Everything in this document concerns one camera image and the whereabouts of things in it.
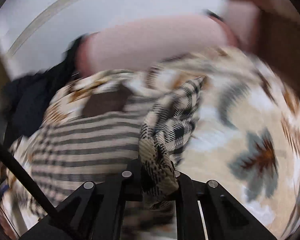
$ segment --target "screw head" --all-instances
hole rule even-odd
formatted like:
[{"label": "screw head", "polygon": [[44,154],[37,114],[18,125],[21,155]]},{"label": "screw head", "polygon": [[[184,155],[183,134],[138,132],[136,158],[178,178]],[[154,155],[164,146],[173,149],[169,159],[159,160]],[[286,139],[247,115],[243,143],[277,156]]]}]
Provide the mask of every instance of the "screw head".
[{"label": "screw head", "polygon": [[208,185],[209,185],[210,187],[217,187],[217,186],[218,186],[218,182],[216,182],[215,180],[210,180],[210,181],[208,182]]},{"label": "screw head", "polygon": [[174,176],[179,177],[180,176],[180,172],[179,171],[174,171]]},{"label": "screw head", "polygon": [[83,187],[84,187],[85,189],[91,189],[91,188],[93,188],[93,186],[94,186],[94,183],[91,182],[91,181],[88,181],[88,182],[86,182],[85,184],[83,184]]},{"label": "screw head", "polygon": [[132,172],[131,171],[124,171],[122,174],[122,177],[128,178],[132,176]]}]

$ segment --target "cloth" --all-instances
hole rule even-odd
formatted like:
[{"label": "cloth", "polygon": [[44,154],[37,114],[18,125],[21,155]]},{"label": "cloth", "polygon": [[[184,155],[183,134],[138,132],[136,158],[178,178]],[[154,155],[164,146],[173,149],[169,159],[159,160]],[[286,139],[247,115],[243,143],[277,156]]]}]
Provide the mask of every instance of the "cloth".
[{"label": "cloth", "polygon": [[91,95],[115,92],[119,83],[131,79],[133,75],[132,71],[124,69],[106,70],[69,83],[51,100],[42,125],[62,124],[82,116],[82,110]]},{"label": "cloth", "polygon": [[118,90],[93,94],[82,109],[84,117],[93,117],[112,111],[122,111],[132,92],[124,85],[119,84]]},{"label": "cloth", "polygon": [[266,64],[235,48],[155,63],[145,86],[166,92],[203,75],[199,120],[176,170],[218,181],[286,239],[300,224],[299,99]]},{"label": "cloth", "polygon": [[[17,150],[31,155],[31,177],[57,206],[84,182],[103,182],[138,157],[140,126],[155,100],[131,96],[125,112],[44,126],[26,149]],[[29,194],[22,198],[32,213],[44,215]]]},{"label": "cloth", "polygon": [[55,93],[71,78],[75,70],[74,59],[82,37],[75,40],[60,64],[44,73],[28,75],[14,80],[3,88],[9,108],[4,146],[10,145],[21,135],[31,136],[42,123],[44,113]]},{"label": "cloth", "polygon": [[178,189],[169,155],[180,161],[195,128],[203,78],[184,83],[161,97],[147,114],[140,132],[141,185],[146,207],[153,207]]}]

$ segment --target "plaid fabric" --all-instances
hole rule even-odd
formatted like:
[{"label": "plaid fabric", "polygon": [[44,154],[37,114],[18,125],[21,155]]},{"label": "plaid fabric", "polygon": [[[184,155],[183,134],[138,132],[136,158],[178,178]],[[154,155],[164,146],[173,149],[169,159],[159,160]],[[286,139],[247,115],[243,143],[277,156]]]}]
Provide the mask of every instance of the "plaid fabric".
[{"label": "plaid fabric", "polygon": [[170,155],[181,153],[195,128],[194,113],[200,102],[204,78],[189,80],[161,97],[141,126],[139,156],[143,164],[142,188],[146,207],[154,207],[178,189]]}]

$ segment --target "white wall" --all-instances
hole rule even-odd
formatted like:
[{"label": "white wall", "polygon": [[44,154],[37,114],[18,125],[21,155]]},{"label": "white wall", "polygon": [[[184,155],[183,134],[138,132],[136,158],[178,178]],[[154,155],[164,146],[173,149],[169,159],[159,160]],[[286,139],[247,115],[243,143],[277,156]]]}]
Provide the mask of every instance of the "white wall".
[{"label": "white wall", "polygon": [[48,69],[85,33],[143,17],[220,14],[226,0],[7,0],[0,9],[0,55],[11,79]]}]

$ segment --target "black jacket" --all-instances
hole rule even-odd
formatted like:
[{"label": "black jacket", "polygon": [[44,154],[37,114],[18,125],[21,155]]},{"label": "black jacket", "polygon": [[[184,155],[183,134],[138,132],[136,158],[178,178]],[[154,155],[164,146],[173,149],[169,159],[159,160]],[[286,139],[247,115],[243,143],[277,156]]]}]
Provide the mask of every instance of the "black jacket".
[{"label": "black jacket", "polygon": [[4,111],[8,121],[5,147],[10,147],[21,135],[29,137],[39,129],[51,99],[75,71],[75,54],[81,39],[73,42],[60,64],[44,73],[27,75],[5,85],[3,93],[10,103]]}]

